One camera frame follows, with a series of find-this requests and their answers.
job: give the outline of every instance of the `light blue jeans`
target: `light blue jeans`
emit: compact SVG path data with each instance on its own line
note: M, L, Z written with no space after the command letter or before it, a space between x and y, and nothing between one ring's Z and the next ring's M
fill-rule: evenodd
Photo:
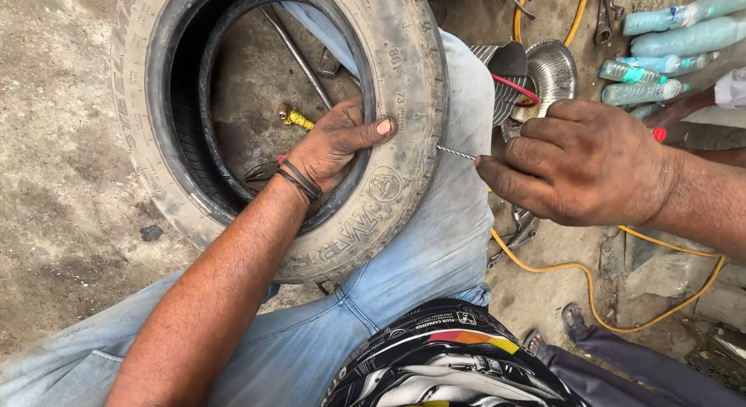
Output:
M328 30L331 23L324 29L297 17L344 62L337 46L345 43ZM450 120L441 144L489 154L492 79L461 40L441 34L451 80ZM493 221L487 185L471 161L439 156L419 209L380 254L356 268L335 293L254 319L214 382L210 405L319 405L352 350L407 311L449 296L487 304L485 248ZM0 365L0 405L103 405L134 337L179 275L11 356Z

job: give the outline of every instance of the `black t-shirt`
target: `black t-shirt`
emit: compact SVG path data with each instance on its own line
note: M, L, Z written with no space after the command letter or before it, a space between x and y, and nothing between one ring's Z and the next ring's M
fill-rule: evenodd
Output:
M358 347L324 407L586 405L483 308L435 299Z

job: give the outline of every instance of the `red cable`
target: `red cable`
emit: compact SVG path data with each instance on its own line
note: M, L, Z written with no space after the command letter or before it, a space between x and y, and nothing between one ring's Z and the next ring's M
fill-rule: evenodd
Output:
M524 87L522 87L520 85L514 84L513 82L511 82L510 80L508 80L506 78L502 78L500 76L497 76L494 73L491 73L491 75L492 75L492 79L495 79L496 81L500 82L501 84L505 85L506 87L515 89L516 91L522 93L523 95L525 95L529 99L531 99L531 101L533 101L533 102L530 102L528 104L525 104L523 102L517 102L516 103L517 107L531 108L531 107L535 107L536 105L539 105L539 97L537 97L535 93L529 91L528 89L526 89L526 88L524 88Z

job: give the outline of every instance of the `hand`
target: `hand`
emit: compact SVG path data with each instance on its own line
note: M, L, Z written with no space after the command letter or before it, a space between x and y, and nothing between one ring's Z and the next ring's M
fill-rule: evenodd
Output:
M348 174L355 152L385 143L396 133L393 119L368 124L363 121L362 95L335 105L293 148L288 159L322 192L333 190Z
M563 225L641 225L666 203L681 153L638 119L591 101L555 102L477 172L500 197Z

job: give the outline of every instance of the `metal wire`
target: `metal wire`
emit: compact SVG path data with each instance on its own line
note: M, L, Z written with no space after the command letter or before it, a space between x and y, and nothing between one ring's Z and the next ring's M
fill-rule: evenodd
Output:
M449 152L449 153L452 153L452 154L455 154L455 155L458 155L458 156L461 156L461 157L465 157L466 159L471 159L472 161L476 161L477 160L476 157L471 156L470 154L465 154L465 153L461 153L459 151L454 151L453 149L445 148L445 147L443 147L441 145L435 145L435 147L438 148L438 149L440 149L440 150L442 150L442 151L446 151L446 152Z

